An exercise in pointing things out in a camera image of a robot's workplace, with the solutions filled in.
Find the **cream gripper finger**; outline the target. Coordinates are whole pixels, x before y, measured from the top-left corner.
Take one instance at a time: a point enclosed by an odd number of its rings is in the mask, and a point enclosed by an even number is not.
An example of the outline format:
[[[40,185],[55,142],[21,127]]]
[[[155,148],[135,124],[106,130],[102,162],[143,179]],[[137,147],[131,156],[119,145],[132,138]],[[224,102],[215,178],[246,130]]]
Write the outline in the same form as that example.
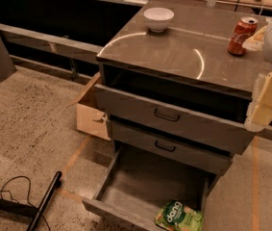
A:
[[[251,37],[247,38],[243,43],[242,47],[249,51],[261,51],[264,42],[264,34],[266,31],[266,26],[260,28]]]
[[[260,132],[272,121],[272,71],[260,73],[255,81],[252,101],[249,104],[244,127]]]

